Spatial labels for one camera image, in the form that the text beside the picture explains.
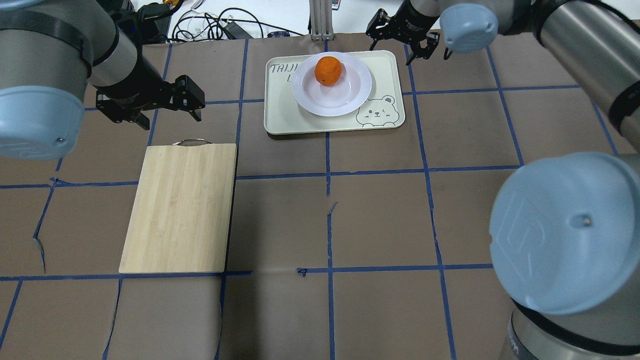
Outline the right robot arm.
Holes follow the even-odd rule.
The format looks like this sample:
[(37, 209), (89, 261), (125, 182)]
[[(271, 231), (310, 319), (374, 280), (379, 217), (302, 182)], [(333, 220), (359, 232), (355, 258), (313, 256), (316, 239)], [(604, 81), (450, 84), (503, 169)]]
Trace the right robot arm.
[(489, 255), (513, 303), (501, 360), (639, 358), (639, 25), (603, 0), (404, 0), (365, 33), (407, 63), (532, 35), (574, 80), (507, 95), (525, 162), (499, 189)]

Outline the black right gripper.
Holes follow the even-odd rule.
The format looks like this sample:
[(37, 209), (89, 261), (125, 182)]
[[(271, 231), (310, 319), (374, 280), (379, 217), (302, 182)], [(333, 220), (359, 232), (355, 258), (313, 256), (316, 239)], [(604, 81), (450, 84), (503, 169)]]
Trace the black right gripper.
[(437, 2), (403, 2), (393, 16), (378, 9), (365, 31), (372, 41), (369, 50), (374, 51), (380, 41), (397, 40), (411, 50), (406, 66), (415, 59), (429, 60), (441, 39), (439, 32), (429, 30), (440, 15)]

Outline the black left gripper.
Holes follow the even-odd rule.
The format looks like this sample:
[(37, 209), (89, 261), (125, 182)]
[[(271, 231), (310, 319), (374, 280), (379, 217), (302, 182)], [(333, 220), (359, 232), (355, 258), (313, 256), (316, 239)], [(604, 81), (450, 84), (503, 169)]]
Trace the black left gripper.
[(143, 110), (163, 109), (188, 113), (202, 121), (205, 93), (189, 76), (179, 75), (166, 82), (148, 60), (137, 60), (128, 75), (113, 84), (96, 84), (96, 108), (112, 123), (132, 123), (150, 130), (150, 120)]

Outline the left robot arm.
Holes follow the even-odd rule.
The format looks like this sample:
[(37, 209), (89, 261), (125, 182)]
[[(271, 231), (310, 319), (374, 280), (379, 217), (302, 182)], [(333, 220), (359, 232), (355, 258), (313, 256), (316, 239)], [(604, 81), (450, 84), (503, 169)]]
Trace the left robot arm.
[(113, 123), (150, 128), (145, 112), (187, 112), (199, 122), (204, 91), (187, 75), (167, 82), (143, 55), (156, 21), (128, 0), (3, 0), (0, 21), (0, 153), (57, 160), (76, 146), (87, 85)]

